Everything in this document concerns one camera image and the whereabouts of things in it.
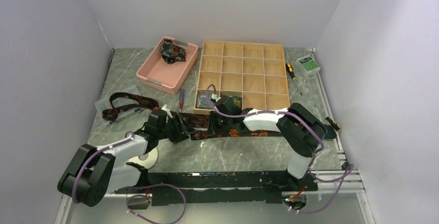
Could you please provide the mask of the red patterned dark tie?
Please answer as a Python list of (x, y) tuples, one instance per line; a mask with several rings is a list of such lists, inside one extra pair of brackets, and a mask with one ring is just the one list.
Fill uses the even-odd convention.
[[(125, 104), (119, 107), (114, 105), (114, 101), (118, 98), (124, 98), (134, 101), (134, 103)], [(110, 108), (101, 111), (102, 119), (106, 121), (116, 121), (120, 113), (127, 112), (132, 109), (149, 109), (154, 110), (159, 107), (158, 101), (144, 97), (141, 95), (135, 95), (127, 92), (116, 92), (109, 97)], [(183, 112), (173, 112), (173, 115), (179, 115), (183, 120), (191, 127), (194, 128), (208, 128), (210, 117), (203, 114), (192, 114)]]

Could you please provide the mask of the orange floral dark tie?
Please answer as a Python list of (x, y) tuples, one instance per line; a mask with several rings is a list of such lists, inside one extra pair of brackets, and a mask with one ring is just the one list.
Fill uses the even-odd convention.
[(196, 130), (192, 134), (193, 140), (204, 140), (213, 138), (227, 138), (227, 137), (284, 137), (285, 135), (310, 135), (310, 132), (303, 126), (297, 126), (296, 128), (282, 129), (281, 131), (271, 130), (254, 130), (251, 131), (247, 128), (212, 128), (209, 127), (206, 130)]

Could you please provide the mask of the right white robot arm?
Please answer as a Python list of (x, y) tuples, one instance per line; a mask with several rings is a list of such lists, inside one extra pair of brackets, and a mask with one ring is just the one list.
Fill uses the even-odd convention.
[(278, 110), (241, 110), (231, 97), (221, 97), (209, 103), (213, 111), (226, 120), (238, 123), (250, 132), (271, 131), (280, 133), (293, 150), (285, 176), (286, 186), (298, 190), (305, 184), (305, 174), (312, 165), (315, 154), (324, 148), (323, 139), (328, 128), (303, 105), (295, 102)]

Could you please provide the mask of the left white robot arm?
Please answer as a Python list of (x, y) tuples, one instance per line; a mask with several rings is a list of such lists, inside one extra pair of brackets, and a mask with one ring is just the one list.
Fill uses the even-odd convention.
[(160, 140), (188, 139), (188, 128), (180, 113), (153, 110), (140, 129), (127, 132), (119, 141), (103, 146), (80, 146), (61, 176), (57, 190), (75, 203), (90, 207), (108, 192), (120, 189), (144, 192), (150, 184), (149, 170), (131, 159), (147, 155)]

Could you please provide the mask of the white tape roll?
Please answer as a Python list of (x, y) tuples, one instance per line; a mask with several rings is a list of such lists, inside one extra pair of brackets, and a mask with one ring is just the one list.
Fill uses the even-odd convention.
[(147, 169), (151, 169), (156, 165), (158, 161), (158, 150), (157, 148), (154, 148), (149, 153), (133, 157), (129, 161), (143, 166)]

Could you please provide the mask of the rolled grey-blue tie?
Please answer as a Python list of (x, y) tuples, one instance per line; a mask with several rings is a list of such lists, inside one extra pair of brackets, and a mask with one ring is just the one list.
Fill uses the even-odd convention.
[(195, 101), (195, 108), (197, 109), (212, 109), (211, 105), (215, 105), (216, 99), (212, 98), (212, 94), (200, 93), (197, 95)]

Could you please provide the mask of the rolled blue yellow tie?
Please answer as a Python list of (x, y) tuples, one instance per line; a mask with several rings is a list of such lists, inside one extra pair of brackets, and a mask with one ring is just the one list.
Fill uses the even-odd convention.
[(242, 97), (236, 95), (222, 95), (222, 97), (225, 98), (226, 107), (242, 110)]

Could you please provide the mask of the red blue screwdriver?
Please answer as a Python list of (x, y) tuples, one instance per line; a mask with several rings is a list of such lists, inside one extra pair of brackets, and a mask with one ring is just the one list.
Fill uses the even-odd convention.
[(182, 113), (185, 100), (185, 90), (179, 90), (179, 112)]

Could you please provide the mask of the pink plastic basket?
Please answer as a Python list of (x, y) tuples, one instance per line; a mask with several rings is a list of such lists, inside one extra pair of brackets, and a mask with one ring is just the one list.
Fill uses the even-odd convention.
[[(169, 41), (185, 51), (185, 60), (168, 64), (162, 58), (164, 44)], [(176, 95), (188, 76), (198, 56), (198, 46), (164, 36), (136, 72), (145, 85)]]

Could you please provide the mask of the wooden compartment tray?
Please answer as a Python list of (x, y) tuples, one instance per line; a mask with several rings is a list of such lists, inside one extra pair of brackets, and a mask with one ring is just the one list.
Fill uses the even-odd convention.
[[(281, 44), (205, 40), (196, 97), (214, 84), (216, 93), (242, 97), (242, 108), (282, 109), (290, 97)], [(208, 114), (211, 109), (197, 109)]]

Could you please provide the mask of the crumpled floral tie in basket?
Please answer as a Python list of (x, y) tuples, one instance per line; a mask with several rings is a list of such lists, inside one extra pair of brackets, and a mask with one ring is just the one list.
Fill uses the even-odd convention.
[(184, 62), (186, 59), (185, 49), (173, 43), (171, 39), (164, 39), (162, 46), (162, 59), (167, 64), (174, 64), (176, 62)]

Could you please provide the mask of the green white small box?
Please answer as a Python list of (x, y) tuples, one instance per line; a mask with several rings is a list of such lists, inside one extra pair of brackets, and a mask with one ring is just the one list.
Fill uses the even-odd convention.
[(313, 54), (296, 59), (295, 64), (304, 77), (310, 77), (320, 71), (320, 66), (316, 63)]

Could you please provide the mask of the small yellow black screwdriver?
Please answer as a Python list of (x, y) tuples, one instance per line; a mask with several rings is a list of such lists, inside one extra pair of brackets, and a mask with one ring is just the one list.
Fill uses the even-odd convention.
[(331, 126), (335, 131), (339, 131), (341, 129), (340, 125), (332, 120), (330, 117), (326, 116), (325, 120), (329, 123), (328, 126)]

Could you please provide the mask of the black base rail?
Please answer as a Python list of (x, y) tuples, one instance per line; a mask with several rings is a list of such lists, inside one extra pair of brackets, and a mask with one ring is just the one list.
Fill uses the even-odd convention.
[(153, 206), (178, 203), (264, 202), (281, 204), (289, 192), (317, 191), (315, 180), (306, 175), (294, 179), (287, 171), (158, 173), (150, 172), (136, 189), (122, 188), (119, 194), (148, 192)]

